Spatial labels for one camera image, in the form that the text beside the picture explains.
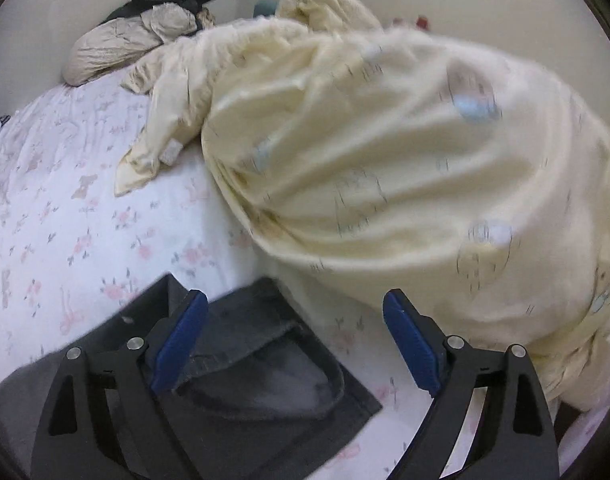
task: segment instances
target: bedding pile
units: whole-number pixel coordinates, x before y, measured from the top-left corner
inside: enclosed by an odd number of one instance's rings
[[[123,82],[151,94],[120,195],[201,134],[256,244],[374,308],[399,287],[474,346],[527,346],[548,399],[610,379],[610,131],[542,66],[357,0],[181,38]]]
[[[204,4],[212,0],[131,0],[114,10],[72,47],[63,79],[80,86],[133,63],[162,44],[211,28],[215,19]]]

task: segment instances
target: bed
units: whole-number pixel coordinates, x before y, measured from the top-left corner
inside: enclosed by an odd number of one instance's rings
[[[149,107],[147,97],[119,87],[123,75],[77,89],[56,86],[2,131],[0,381],[88,332],[164,272],[210,300],[269,274],[384,406],[312,478],[387,478],[431,399],[416,387],[382,319],[311,277],[266,260],[221,199],[198,144],[146,189],[115,198],[117,161]],[[603,405],[581,415],[564,435],[562,472],[588,443],[596,445],[592,436],[610,410],[610,385],[606,392]],[[478,392],[472,400],[445,474],[464,462],[482,399]],[[578,478],[573,470],[568,475]]]

